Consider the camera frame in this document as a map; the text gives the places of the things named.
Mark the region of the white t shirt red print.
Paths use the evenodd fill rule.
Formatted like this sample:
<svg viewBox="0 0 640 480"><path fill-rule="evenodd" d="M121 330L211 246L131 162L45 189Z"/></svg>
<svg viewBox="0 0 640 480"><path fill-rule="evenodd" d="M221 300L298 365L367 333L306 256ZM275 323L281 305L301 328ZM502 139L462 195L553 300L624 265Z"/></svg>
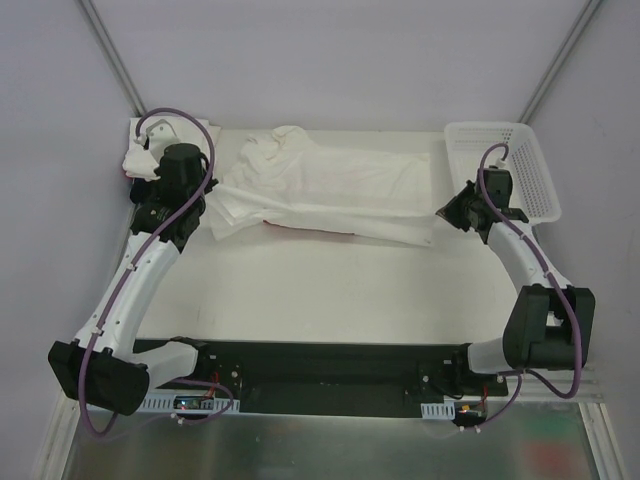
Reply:
<svg viewBox="0 0 640 480"><path fill-rule="evenodd" d="M282 126L248 136L207 209L217 240L266 222L428 247L431 158L325 146L300 127Z"/></svg>

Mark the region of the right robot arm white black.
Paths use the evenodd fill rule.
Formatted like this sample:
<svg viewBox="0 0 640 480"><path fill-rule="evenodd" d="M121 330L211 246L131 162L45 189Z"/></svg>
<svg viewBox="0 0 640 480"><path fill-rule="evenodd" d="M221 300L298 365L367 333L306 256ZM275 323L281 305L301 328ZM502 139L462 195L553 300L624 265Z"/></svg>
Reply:
<svg viewBox="0 0 640 480"><path fill-rule="evenodd" d="M510 206L513 181L494 167L478 172L437 215L458 230L477 233L498 257L517 293L502 336L474 342L467 360L450 369L452 387L473 394L486 374L583 367L595 313L595 296L561 275L533 238L525 213Z"/></svg>

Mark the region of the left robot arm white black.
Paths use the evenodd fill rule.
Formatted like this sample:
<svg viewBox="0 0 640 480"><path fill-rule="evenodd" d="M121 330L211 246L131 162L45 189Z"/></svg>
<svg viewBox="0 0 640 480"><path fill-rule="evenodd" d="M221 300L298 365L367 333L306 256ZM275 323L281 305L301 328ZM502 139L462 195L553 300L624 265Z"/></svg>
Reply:
<svg viewBox="0 0 640 480"><path fill-rule="evenodd" d="M163 277L198 229L205 194L215 185L199 147L164 149L157 179L133 187L136 206L126 251L93 316L68 343L57 341L48 362L64 394L120 415L133 414L147 392L179 378L204 387L210 363L198 343L179 337L137 353L141 322Z"/></svg>

